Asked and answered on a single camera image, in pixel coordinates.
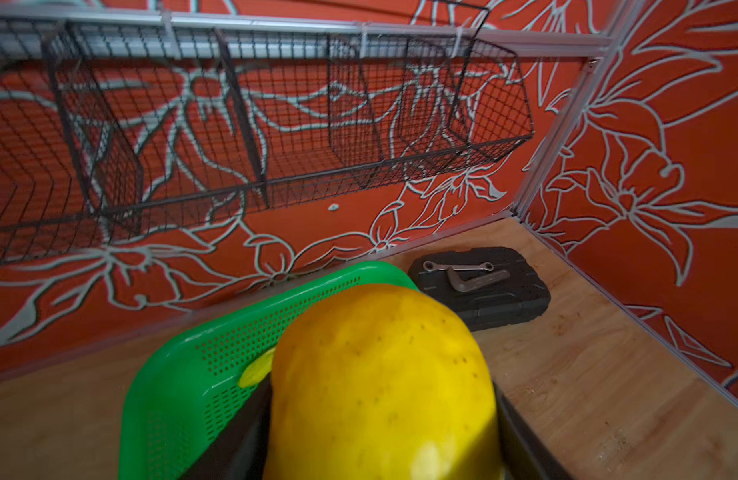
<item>floral wall mural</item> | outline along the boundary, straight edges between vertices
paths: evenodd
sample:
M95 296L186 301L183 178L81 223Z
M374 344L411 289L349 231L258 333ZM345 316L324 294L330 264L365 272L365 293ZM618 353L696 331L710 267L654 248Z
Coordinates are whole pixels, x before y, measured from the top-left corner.
M613 4L491 0L486 27L597 33ZM127 0L89 5L156 6ZM165 2L166 8L191 12L285 12L292 17L425 24L478 20L473 10L429 0L378 2L371 7L345 1L342 5L284 0ZM0 266L0 372L504 210L579 69L578 62L523 59L536 136L497 165L286 209L248 213L243 204L236 204L234 214L220 220L207 216L190 227L154 231L124 243ZM220 108L225 93L217 86L216 74L201 66L179 67L170 76L182 80L158 82L164 93L160 104L125 105L124 133L138 151L163 159L167 173L160 181L177 176L176 181L200 181L185 173L187 164L217 169L206 151L194 147L200 141L184 116L187 110L213 116L216 128L226 128ZM43 122L45 135L58 132L56 106L46 86L11 75L0 72L0 115L8 119L28 111L31 120ZM101 87L114 97L131 97L132 91L144 87L142 80L127 72L106 74ZM182 116L175 111L182 111Z
M526 222L738 399L738 1L647 2Z

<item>metal wrench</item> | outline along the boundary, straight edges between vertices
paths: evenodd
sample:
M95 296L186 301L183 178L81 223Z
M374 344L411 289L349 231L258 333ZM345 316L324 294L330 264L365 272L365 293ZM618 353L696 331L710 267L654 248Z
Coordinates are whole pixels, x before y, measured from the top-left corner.
M494 265L489 262L484 262L480 265L439 265L428 260L422 262L422 268L425 269L425 272L437 272L449 268L452 270L485 270L487 272L491 272L494 270Z
M484 286L493 285L497 282L502 282L510 278L510 272L507 270L498 270L497 272L491 272L471 278L470 280L463 280L460 276L451 268L446 269L446 276L449 278L449 283L452 288L460 293L468 293L474 290L483 288Z

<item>black container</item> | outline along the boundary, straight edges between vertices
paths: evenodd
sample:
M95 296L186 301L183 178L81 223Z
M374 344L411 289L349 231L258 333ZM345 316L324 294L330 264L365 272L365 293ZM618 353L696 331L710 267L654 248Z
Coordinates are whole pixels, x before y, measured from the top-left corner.
M469 293L455 291L446 272L427 272L422 263L477 265L489 262L494 271L508 270L510 277ZM485 274L482 271L457 272L463 280ZM526 259L504 246L474 248L467 252L439 252L414 260L409 277L421 292L451 308L471 332L497 326L528 322L547 310L550 290Z

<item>wooden surface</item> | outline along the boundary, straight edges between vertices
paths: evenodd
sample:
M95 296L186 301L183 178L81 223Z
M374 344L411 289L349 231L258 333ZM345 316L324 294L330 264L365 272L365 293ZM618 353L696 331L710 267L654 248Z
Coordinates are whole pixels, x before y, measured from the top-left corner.
M509 246L552 292L530 323L477 332L500 389L579 480L738 478L738 410L513 219L386 261ZM258 300L0 383L0 478L115 478L124 397L173 335Z

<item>yellow papaya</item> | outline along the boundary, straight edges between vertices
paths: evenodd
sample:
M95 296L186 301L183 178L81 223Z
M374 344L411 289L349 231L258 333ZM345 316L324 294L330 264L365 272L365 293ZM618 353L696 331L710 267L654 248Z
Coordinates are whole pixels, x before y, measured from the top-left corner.
M496 398L470 331L391 285L316 303L276 348L265 480L503 478Z

